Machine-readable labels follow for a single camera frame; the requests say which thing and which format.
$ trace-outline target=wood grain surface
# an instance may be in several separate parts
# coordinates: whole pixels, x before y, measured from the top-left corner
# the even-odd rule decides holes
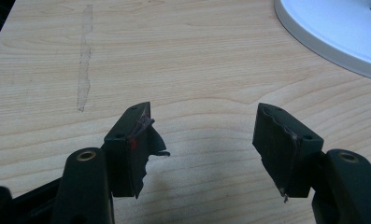
[[[257,104],[283,107],[371,161],[371,79],[297,42],[266,0],[17,0],[0,34],[0,185],[14,196],[100,147],[151,101],[169,158],[150,157],[117,223],[314,223],[253,147]]]

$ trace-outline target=desk surface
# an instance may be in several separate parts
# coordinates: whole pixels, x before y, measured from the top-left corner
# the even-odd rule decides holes
[[[118,223],[312,223],[286,204],[251,144],[257,104],[278,105],[371,161],[371,79],[325,61],[273,1],[18,0],[0,34],[0,185],[15,196],[100,147],[151,101],[170,158],[150,157]]]

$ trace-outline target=white lamp base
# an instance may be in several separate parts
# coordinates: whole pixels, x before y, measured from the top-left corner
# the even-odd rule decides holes
[[[275,0],[283,26],[323,58],[371,77],[368,0]]]

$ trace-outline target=wooden desk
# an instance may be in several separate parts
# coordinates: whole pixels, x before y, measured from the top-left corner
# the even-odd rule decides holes
[[[117,223],[313,223],[313,192],[284,204],[251,144],[260,102],[371,161],[371,79],[302,46],[273,1],[18,0],[0,34],[0,185],[61,176],[145,101],[172,156],[150,158],[138,200],[115,199]]]

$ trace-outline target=scratch mark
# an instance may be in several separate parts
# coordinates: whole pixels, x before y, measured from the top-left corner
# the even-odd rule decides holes
[[[90,90],[89,60],[92,47],[86,41],[86,35],[93,30],[93,5],[88,5],[82,13],[82,38],[80,41],[80,63],[78,75],[78,110],[83,112]]]

